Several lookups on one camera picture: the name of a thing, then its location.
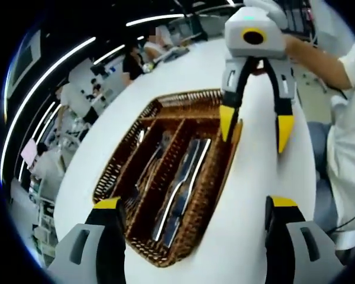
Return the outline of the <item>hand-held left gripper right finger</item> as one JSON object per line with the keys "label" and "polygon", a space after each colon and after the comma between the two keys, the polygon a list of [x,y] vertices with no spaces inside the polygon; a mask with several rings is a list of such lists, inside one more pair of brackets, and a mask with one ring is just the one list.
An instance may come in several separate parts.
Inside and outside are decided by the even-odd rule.
{"label": "hand-held left gripper right finger", "polygon": [[334,242],[289,198],[266,198],[265,230],[266,283],[331,283],[344,268]]}

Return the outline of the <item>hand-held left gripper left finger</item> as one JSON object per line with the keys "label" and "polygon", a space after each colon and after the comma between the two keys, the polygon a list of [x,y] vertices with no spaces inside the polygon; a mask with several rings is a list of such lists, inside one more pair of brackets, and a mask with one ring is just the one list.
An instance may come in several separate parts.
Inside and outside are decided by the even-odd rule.
{"label": "hand-held left gripper left finger", "polygon": [[119,196],[96,203],[83,224],[57,244],[48,273],[55,283],[125,283],[125,206]]}

